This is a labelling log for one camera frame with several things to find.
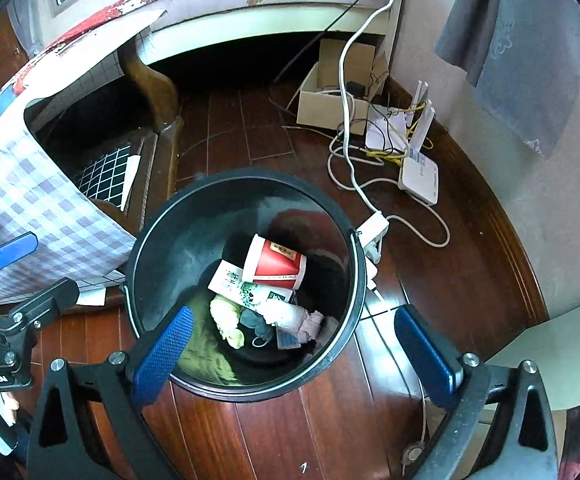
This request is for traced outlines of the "green white milk carton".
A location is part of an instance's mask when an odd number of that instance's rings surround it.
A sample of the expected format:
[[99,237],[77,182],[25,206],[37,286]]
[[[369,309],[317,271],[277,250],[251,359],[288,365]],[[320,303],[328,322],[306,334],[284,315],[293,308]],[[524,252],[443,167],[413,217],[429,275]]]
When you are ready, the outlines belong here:
[[291,289],[243,281],[242,269],[225,260],[220,261],[207,288],[255,312],[262,312],[262,306],[268,300],[289,302],[293,297]]

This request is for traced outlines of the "bed with floral sheet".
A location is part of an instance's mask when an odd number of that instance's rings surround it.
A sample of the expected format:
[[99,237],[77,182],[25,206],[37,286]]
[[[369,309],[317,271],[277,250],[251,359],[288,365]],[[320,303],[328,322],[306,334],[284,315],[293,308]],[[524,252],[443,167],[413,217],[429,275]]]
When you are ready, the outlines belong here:
[[185,52],[259,36],[331,32],[391,36],[399,0],[120,0],[58,37],[6,87],[36,101],[130,77],[147,89],[150,65]]

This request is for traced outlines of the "cardboard box under bed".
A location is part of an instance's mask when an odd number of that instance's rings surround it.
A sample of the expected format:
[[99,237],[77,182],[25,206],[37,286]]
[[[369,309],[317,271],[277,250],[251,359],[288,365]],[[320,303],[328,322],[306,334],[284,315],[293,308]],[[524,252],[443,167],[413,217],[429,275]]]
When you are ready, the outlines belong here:
[[343,126],[343,100],[347,101],[352,134],[366,131],[369,106],[387,77],[384,53],[375,54],[370,44],[355,42],[343,62],[340,84],[340,58],[346,42],[322,39],[318,62],[299,86],[296,122],[301,126],[337,130]]

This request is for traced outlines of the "wooden table leg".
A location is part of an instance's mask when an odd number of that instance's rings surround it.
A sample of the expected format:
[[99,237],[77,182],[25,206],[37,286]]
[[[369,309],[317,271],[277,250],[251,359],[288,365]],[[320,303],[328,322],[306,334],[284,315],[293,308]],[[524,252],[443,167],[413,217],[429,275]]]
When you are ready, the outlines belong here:
[[122,72],[136,84],[151,110],[156,144],[150,170],[148,204],[155,207],[175,191],[179,136],[183,131],[178,93],[171,79],[141,61],[135,37],[119,47],[118,57]]

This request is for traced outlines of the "red paper cup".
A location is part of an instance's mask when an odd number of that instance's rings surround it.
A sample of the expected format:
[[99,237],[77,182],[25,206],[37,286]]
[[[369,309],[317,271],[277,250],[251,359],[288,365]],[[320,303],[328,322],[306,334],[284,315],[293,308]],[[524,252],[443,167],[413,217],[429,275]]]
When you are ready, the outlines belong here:
[[298,290],[305,278],[307,258],[255,234],[242,268],[245,282]]

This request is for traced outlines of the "black trash bin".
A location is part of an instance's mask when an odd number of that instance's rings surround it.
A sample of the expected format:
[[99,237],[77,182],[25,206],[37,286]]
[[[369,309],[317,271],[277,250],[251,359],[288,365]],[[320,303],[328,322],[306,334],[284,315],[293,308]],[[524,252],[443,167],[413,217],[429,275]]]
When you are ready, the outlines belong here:
[[282,396],[351,339],[367,283],[352,221],[289,174],[214,174],[171,197],[136,240],[125,296],[138,404],[164,384],[227,402]]

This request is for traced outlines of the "red white milk carton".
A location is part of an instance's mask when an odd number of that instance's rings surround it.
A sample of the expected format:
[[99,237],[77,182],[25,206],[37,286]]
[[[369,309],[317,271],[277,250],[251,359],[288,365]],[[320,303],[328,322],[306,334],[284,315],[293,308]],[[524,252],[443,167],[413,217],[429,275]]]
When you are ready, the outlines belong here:
[[308,312],[303,307],[278,299],[266,301],[261,315],[267,324],[294,336],[301,344],[317,338],[323,321],[323,315],[318,311]]

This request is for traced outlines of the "grey blue curtain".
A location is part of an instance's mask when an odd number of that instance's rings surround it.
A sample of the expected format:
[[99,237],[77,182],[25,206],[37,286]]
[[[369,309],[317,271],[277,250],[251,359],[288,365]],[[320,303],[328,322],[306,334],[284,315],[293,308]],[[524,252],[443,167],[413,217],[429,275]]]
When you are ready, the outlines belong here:
[[454,0],[436,54],[537,154],[562,136],[580,89],[576,0]]

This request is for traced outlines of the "white power strip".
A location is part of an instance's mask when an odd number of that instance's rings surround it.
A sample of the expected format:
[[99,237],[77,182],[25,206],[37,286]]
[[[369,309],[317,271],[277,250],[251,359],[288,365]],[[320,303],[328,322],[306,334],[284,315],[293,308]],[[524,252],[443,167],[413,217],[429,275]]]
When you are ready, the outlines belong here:
[[383,238],[389,230],[390,222],[380,211],[375,212],[357,229],[358,240],[366,258],[367,283],[370,290],[375,289],[378,264],[382,258]]

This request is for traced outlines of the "yellow cloth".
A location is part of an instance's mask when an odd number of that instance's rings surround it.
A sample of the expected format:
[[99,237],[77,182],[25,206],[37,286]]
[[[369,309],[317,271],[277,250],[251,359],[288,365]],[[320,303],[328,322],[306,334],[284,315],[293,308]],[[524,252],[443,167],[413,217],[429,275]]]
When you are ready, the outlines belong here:
[[223,337],[232,349],[238,350],[244,346],[244,334],[239,328],[243,307],[235,304],[224,296],[216,295],[209,303],[209,313]]

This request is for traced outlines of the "white router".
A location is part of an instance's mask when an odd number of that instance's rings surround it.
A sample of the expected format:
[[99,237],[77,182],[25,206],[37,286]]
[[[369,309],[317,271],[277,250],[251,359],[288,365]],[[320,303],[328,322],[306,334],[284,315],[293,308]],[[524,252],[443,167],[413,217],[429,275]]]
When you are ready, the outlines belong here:
[[366,150],[401,165],[397,186],[434,206],[438,200],[438,168],[423,153],[435,108],[427,97],[429,84],[419,80],[407,108],[369,106]]

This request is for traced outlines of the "purple checkered tablecloth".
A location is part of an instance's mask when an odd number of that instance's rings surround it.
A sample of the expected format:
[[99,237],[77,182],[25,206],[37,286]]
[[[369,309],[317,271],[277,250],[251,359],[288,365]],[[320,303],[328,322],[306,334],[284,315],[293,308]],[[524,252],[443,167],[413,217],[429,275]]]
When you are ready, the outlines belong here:
[[162,15],[135,10],[77,39],[47,48],[12,83],[0,115],[0,244],[31,232],[38,247],[0,270],[0,304],[24,299],[60,280],[80,287],[119,281],[135,239],[87,198],[40,147],[25,109],[64,90]]

